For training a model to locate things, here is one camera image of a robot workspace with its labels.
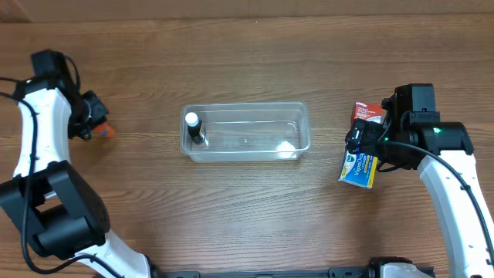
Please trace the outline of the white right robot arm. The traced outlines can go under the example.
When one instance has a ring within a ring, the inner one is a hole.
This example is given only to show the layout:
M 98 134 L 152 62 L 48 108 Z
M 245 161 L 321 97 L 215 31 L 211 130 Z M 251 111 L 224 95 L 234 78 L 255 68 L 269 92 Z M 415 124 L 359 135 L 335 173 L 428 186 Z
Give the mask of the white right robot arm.
M 386 112 L 381 123 L 353 120 L 347 151 L 377 158 L 381 173 L 416 170 L 438 217 L 450 276 L 491 277 L 493 220 L 466 127 L 441 119 L 430 83 L 398 86 L 381 107 Z

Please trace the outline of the blue VapoDrops box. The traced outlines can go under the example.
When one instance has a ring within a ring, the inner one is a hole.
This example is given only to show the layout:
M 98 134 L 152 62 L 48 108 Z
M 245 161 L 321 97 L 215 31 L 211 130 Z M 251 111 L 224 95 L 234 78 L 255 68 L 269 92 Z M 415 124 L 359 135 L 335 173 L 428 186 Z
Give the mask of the blue VapoDrops box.
M 360 188 L 372 189 L 378 158 L 365 153 L 345 152 L 338 181 Z

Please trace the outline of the dark bottle white cap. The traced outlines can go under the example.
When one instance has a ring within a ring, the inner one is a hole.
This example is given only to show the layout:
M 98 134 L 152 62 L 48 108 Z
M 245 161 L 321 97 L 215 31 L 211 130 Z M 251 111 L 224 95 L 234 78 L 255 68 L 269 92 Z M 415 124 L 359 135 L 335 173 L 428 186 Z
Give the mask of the dark bottle white cap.
M 188 134 L 195 144 L 205 142 L 205 128 L 202 120 L 195 112 L 189 112 L 184 117 L 188 128 Z

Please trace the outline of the orange bottle white cap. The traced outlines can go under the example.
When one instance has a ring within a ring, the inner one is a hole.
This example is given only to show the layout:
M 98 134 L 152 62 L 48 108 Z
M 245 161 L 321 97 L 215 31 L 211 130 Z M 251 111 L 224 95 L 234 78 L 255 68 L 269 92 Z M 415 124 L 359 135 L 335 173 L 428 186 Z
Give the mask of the orange bottle white cap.
M 93 128 L 93 133 L 103 137 L 112 137 L 116 135 L 115 129 L 107 122 L 95 126 Z

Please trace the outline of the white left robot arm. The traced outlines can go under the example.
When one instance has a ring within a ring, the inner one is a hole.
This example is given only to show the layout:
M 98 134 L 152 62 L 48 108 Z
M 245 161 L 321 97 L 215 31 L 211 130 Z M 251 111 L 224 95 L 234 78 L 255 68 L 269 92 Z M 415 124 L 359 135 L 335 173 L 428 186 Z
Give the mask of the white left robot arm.
M 103 277 L 159 277 L 161 271 L 110 228 L 99 195 L 70 163 L 69 140 L 107 134 L 107 108 L 89 90 L 65 54 L 31 55 L 35 75 L 9 94 L 22 115 L 22 146 L 10 181 L 1 185 L 1 207 L 21 233 L 29 268 L 49 275 L 82 263 Z

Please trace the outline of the clear plastic container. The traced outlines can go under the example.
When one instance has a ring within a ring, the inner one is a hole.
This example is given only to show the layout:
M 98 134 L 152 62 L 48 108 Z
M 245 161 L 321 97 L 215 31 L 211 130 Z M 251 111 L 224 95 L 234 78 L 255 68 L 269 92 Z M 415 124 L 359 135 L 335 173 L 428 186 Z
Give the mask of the clear plastic container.
M 189 112 L 204 124 L 202 144 L 188 134 Z M 309 110 L 300 102 L 193 104 L 181 112 L 181 151 L 195 162 L 296 160 L 310 144 Z

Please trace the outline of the red medicine box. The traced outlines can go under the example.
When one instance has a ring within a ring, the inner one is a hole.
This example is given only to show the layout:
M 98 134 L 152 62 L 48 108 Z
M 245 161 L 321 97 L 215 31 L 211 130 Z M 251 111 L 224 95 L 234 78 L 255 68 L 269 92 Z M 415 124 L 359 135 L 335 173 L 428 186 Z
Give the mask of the red medicine box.
M 379 103 L 356 102 L 352 111 L 351 122 L 362 119 L 380 124 L 381 116 L 382 108 Z

